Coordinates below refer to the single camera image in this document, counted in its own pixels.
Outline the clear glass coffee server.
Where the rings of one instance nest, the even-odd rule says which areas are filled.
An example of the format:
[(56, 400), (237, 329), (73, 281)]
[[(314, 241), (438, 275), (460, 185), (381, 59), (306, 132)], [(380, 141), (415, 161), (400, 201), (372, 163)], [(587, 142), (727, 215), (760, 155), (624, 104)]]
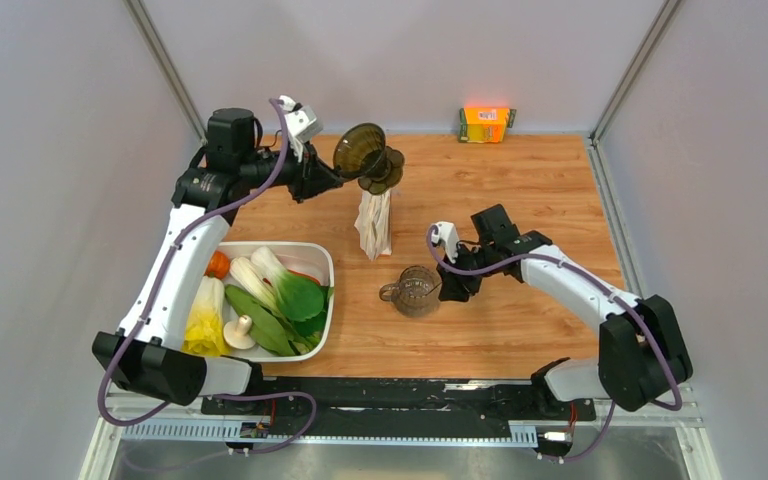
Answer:
[(389, 302), (408, 318), (420, 318), (434, 313), (440, 306), (437, 290), (439, 275), (427, 267), (413, 265), (402, 271), (396, 282), (379, 290), (379, 299)]

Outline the dark brown coffee dripper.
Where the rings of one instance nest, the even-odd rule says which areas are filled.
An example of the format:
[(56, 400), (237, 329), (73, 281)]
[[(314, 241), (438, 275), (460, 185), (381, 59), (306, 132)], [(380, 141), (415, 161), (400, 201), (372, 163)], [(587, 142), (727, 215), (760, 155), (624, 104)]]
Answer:
[(356, 181), (371, 195), (382, 195), (400, 183), (405, 157), (392, 148), (385, 131), (366, 122), (349, 129), (337, 142), (333, 169), (345, 181)]

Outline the pack of paper filters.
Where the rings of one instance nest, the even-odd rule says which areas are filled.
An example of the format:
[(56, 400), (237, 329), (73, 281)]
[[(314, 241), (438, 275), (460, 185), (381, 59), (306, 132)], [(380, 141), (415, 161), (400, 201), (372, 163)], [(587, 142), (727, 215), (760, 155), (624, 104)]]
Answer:
[(361, 250), (369, 260), (392, 254), (391, 192), (373, 195), (363, 191), (354, 227), (359, 234)]

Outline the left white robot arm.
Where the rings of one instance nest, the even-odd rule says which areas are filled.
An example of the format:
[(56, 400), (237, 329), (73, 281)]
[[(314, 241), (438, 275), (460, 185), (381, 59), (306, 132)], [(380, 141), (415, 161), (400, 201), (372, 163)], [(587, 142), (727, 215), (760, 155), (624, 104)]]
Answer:
[(264, 405), (266, 388), (253, 379), (259, 366), (228, 354), (188, 354), (183, 344), (201, 279), (238, 209), (272, 186), (287, 187), (301, 202), (342, 185), (311, 144), (322, 130), (312, 107), (287, 98), (272, 105), (280, 122), (278, 152), (261, 148), (264, 129), (247, 109), (218, 109), (209, 118), (203, 146), (176, 181), (164, 240), (144, 286), (116, 331), (93, 341), (92, 353), (105, 369), (101, 411), (111, 385), (182, 406), (227, 394), (247, 415)]

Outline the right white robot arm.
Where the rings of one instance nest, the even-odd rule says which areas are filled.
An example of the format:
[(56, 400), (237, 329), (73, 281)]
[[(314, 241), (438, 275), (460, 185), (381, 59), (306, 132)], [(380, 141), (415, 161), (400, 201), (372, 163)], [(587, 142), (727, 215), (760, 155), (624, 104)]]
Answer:
[(537, 230), (522, 232), (500, 204), (472, 215), (478, 238), (461, 239), (454, 224), (436, 222), (426, 233), (437, 263), (442, 302), (466, 302), (483, 279), (496, 274), (549, 295), (597, 336), (588, 359), (561, 358), (531, 376), (533, 410), (555, 418), (570, 402), (606, 399), (634, 412), (647, 405), (678, 411), (679, 389), (693, 366), (668, 300), (618, 288), (573, 261)]

